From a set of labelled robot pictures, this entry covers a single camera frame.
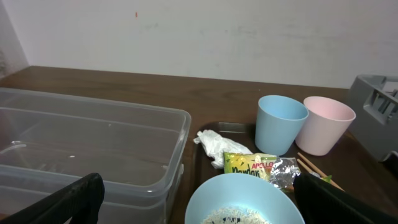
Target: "aluminum foil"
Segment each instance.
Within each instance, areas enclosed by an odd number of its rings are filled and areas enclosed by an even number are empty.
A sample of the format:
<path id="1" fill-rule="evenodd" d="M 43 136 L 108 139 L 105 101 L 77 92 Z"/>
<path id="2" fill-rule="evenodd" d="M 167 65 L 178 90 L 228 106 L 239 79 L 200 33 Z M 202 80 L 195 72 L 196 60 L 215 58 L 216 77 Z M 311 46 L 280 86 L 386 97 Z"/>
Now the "aluminum foil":
<path id="1" fill-rule="evenodd" d="M 279 158 L 272 166 L 269 182 L 284 192 L 292 192 L 293 181 L 300 174 L 296 158 Z"/>

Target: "wooden chopsticks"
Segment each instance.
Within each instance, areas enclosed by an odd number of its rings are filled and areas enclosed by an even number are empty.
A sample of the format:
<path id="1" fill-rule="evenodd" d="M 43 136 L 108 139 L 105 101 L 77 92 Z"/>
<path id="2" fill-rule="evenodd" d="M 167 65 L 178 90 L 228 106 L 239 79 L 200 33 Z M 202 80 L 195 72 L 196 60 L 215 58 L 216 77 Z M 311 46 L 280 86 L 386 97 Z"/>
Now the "wooden chopsticks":
<path id="1" fill-rule="evenodd" d="M 298 156 L 301 157 L 316 173 L 318 173 L 321 177 L 327 177 L 327 175 L 322 172 L 319 168 L 317 168 L 311 161 L 309 161 L 306 157 L 304 157 L 301 153 L 298 153 Z M 313 172 L 311 168 L 309 168 L 303 161 L 297 159 L 297 162 L 304 167 L 304 169 L 308 172 Z M 330 180 L 330 184 L 337 187 L 338 189 L 344 191 L 339 185 L 337 185 L 333 180 Z"/>

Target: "snack packet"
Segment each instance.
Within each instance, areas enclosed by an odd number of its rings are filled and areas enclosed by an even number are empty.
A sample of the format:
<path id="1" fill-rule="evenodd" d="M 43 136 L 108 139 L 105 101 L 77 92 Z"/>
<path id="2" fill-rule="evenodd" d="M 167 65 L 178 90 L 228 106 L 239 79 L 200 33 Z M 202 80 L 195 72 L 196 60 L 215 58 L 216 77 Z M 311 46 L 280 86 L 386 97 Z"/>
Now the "snack packet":
<path id="1" fill-rule="evenodd" d="M 256 153 L 242 155 L 224 152 L 224 173 L 242 173 L 260 177 L 268 181 L 277 156 Z"/>

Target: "blue bowl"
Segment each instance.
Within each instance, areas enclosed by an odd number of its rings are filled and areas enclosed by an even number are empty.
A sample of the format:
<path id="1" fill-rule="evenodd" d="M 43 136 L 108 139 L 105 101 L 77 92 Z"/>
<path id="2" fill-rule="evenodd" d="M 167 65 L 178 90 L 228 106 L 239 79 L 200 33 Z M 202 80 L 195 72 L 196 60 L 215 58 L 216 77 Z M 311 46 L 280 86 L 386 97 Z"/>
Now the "blue bowl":
<path id="1" fill-rule="evenodd" d="M 267 181 L 247 174 L 221 174 L 207 180 L 192 195 L 185 224 L 200 224 L 214 210 L 248 208 L 270 223 L 304 224 L 293 202 Z"/>

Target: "rice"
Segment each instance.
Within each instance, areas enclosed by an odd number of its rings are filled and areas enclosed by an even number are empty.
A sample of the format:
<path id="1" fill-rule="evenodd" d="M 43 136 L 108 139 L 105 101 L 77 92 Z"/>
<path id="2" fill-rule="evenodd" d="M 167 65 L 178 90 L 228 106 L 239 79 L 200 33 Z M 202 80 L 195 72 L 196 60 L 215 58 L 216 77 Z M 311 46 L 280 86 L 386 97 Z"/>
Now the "rice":
<path id="1" fill-rule="evenodd" d="M 258 212 L 226 207 L 214 210 L 201 224 L 270 224 Z"/>

